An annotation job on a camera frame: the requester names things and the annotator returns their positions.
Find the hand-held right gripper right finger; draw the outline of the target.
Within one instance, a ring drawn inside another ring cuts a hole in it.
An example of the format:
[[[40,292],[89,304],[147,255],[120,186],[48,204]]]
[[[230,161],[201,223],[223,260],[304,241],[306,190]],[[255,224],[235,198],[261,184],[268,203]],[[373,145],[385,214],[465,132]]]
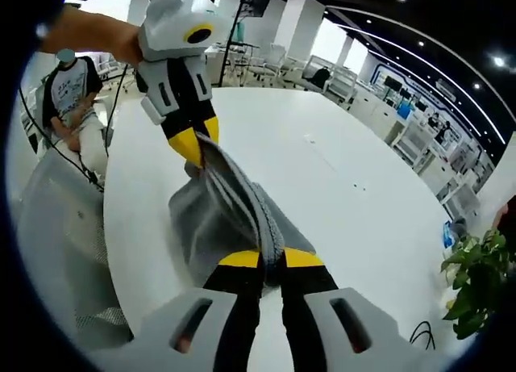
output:
[[[314,253],[287,248],[282,321],[296,371],[402,371],[407,342],[396,321],[352,288],[336,285]]]

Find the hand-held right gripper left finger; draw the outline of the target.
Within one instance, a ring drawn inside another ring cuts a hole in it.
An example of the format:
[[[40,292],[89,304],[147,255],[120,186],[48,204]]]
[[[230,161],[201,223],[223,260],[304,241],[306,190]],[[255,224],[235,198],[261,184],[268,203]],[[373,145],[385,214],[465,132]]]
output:
[[[132,345],[134,371],[245,371],[260,320],[262,256],[224,257],[202,288],[153,312]]]

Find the person's left hand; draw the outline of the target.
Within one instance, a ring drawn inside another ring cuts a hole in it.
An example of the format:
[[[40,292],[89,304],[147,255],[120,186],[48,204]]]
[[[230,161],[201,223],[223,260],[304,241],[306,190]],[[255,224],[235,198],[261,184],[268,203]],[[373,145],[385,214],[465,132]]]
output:
[[[137,66],[143,60],[139,46],[139,27],[129,23],[116,23],[110,34],[109,52],[118,61]]]

